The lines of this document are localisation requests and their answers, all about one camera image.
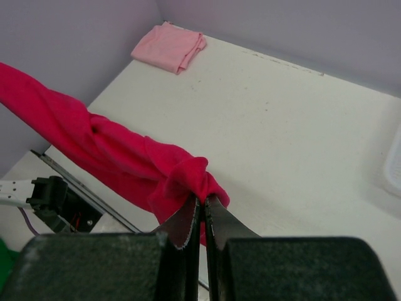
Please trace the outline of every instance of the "green object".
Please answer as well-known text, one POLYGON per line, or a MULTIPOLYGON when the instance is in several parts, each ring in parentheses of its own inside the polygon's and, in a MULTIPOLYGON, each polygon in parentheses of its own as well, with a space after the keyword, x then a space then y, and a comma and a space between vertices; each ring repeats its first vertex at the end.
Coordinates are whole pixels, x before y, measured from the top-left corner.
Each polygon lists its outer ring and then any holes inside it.
POLYGON ((18 252, 7 249, 6 244, 0 239, 0 292, 13 269, 18 254, 18 252))

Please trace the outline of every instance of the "wall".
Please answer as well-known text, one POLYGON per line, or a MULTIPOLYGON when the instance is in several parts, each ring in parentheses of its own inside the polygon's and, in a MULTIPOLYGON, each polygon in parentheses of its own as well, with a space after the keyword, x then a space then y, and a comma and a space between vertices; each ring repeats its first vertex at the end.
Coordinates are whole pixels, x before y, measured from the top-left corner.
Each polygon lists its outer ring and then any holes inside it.
MULTIPOLYGON (((154 0, 1 0, 0 61, 89 104, 161 22, 154 0)), ((1 105, 0 129, 0 177, 48 145, 1 105)))
POLYGON ((401 1, 157 2, 179 26, 401 95, 401 1))

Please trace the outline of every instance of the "red cloth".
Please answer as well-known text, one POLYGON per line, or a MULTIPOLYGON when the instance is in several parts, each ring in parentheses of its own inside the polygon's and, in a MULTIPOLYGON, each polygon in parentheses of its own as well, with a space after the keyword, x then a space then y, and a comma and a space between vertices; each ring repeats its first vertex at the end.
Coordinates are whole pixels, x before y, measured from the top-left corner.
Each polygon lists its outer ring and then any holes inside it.
POLYGON ((207 159, 175 145, 143 137, 79 100, 47 89, 34 78, 0 63, 0 101, 75 164, 163 223, 194 192, 201 201, 229 197, 211 174, 207 159))

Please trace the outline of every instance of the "cloth fold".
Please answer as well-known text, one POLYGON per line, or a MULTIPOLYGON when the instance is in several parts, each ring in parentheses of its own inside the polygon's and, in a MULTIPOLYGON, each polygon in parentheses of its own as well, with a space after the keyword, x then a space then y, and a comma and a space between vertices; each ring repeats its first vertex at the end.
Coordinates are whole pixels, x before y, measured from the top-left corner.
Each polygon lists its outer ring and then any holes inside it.
POLYGON ((131 56, 144 63, 179 74, 206 47, 202 33, 176 28, 169 22, 156 25, 138 43, 131 56))
POLYGON ((0 63, 0 101, 75 164, 159 223, 191 192, 229 197, 206 171, 207 159, 163 144, 90 113, 79 100, 52 91, 29 75, 0 63))

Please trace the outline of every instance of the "purple cable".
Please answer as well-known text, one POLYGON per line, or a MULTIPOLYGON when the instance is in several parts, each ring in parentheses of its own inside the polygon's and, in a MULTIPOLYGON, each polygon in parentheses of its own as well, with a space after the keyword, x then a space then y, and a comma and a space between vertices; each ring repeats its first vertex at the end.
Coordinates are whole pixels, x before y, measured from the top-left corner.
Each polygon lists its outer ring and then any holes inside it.
POLYGON ((26 212, 23 208, 18 207, 19 212, 21 212, 21 214, 23 215, 23 218, 25 220, 26 226, 28 226, 29 230, 31 230, 32 234, 34 234, 35 236, 40 235, 32 226, 31 221, 28 218, 28 215, 26 215, 26 212))

